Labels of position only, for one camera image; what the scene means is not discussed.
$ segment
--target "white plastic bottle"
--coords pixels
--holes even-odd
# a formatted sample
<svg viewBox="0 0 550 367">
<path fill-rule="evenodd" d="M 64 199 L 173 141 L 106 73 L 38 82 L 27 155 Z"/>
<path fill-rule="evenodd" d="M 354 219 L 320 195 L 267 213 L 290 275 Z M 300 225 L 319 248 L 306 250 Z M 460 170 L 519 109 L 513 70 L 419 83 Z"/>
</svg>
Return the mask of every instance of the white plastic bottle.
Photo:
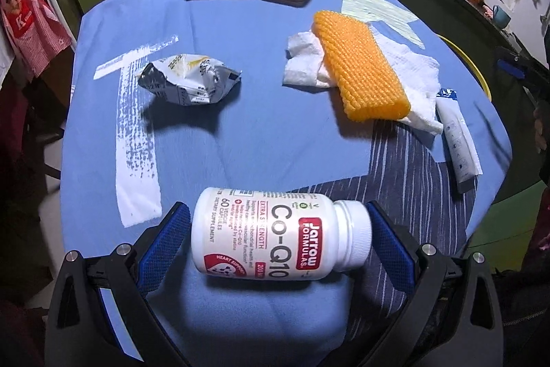
<svg viewBox="0 0 550 367">
<path fill-rule="evenodd" d="M 205 189 L 195 208 L 191 250 L 204 274 L 314 280 L 365 263 L 369 213 L 325 195 Z"/>
</svg>

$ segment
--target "striped fabric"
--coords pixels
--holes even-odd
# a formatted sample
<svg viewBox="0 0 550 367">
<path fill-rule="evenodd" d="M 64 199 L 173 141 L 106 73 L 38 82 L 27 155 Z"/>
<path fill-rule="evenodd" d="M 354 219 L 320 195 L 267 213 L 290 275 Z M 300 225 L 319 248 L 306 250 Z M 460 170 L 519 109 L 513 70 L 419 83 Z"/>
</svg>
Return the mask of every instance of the striped fabric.
<svg viewBox="0 0 550 367">
<path fill-rule="evenodd" d="M 430 151 L 406 126 L 377 120 L 373 127 L 368 175 L 339 179 L 295 191 L 327 195 L 333 201 L 375 199 L 396 223 L 420 242 L 431 242 L 451 255 L 466 243 L 466 226 L 476 190 L 459 195 L 453 167 L 436 163 Z M 378 256 L 371 251 L 356 282 L 348 338 L 388 317 L 405 295 L 393 289 Z"/>
</svg>

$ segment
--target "jarrow formulas logo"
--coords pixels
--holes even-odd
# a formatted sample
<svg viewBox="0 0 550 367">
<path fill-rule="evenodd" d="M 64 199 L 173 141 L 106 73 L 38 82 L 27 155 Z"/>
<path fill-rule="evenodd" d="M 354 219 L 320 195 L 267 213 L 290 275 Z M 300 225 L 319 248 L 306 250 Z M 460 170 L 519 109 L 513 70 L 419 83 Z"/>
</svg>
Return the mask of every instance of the jarrow formulas logo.
<svg viewBox="0 0 550 367">
<path fill-rule="evenodd" d="M 323 251 L 323 224 L 320 218 L 300 218 L 298 220 L 298 254 L 296 269 L 314 270 L 321 264 Z"/>
</svg>

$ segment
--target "toothpaste tube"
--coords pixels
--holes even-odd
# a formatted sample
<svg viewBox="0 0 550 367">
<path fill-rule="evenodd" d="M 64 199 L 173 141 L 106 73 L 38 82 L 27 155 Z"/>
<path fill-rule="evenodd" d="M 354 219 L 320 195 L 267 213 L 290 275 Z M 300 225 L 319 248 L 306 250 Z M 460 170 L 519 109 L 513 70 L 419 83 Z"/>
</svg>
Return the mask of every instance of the toothpaste tube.
<svg viewBox="0 0 550 367">
<path fill-rule="evenodd" d="M 449 145 L 456 181 L 461 184 L 483 171 L 456 95 L 452 89 L 441 89 L 436 96 L 436 109 Z"/>
</svg>

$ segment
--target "red checkered apron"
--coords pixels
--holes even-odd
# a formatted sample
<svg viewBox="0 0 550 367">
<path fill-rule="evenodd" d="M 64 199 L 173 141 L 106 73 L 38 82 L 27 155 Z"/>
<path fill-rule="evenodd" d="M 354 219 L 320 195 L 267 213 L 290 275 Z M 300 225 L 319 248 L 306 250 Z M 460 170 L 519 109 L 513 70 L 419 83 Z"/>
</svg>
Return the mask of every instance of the red checkered apron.
<svg viewBox="0 0 550 367">
<path fill-rule="evenodd" d="M 45 0 L 0 0 L 2 21 L 13 46 L 37 77 L 50 61 L 70 46 L 70 38 Z"/>
</svg>

